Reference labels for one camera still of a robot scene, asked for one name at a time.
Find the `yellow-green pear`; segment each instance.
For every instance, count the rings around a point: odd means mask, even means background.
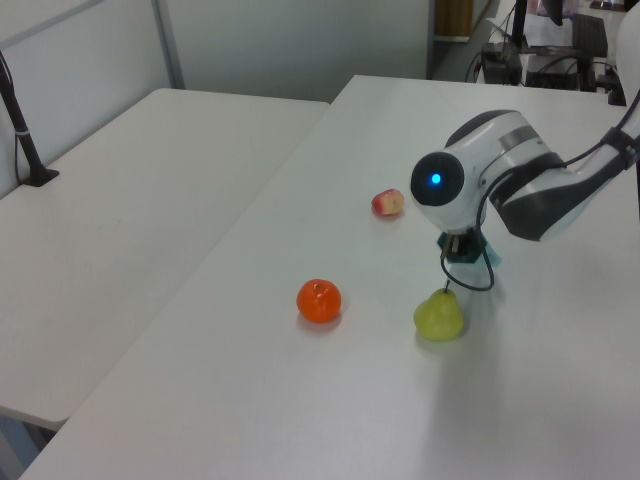
[[[444,288],[433,292],[413,313],[418,332],[428,340],[454,339],[462,330],[462,312],[456,295]]]

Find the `red apple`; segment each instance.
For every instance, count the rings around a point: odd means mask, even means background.
[[[391,188],[373,197],[371,206],[378,215],[396,215],[404,207],[404,196],[395,188]]]

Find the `orange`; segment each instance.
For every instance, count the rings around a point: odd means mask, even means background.
[[[340,290],[329,280],[315,278],[305,283],[296,298],[300,314],[315,323],[330,322],[340,313]]]

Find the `white wall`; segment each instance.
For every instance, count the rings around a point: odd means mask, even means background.
[[[45,164],[169,86],[151,0],[104,0],[3,53]],[[14,187],[13,125],[0,102],[0,196]]]
[[[186,88],[330,102],[354,74],[425,78],[432,2],[161,4]]]
[[[75,15],[102,0],[0,0],[0,48]]]

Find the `white table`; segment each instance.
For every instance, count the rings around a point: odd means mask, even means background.
[[[0,413],[58,429],[328,105],[159,90],[0,201]]]
[[[498,108],[565,158],[623,114],[579,92],[354,78],[24,480],[633,478],[635,175],[544,244],[491,209],[497,287],[455,289],[468,329],[442,344],[412,320],[444,284],[438,232],[409,198],[394,221],[370,211]],[[313,277],[343,292],[324,328],[295,307]]]

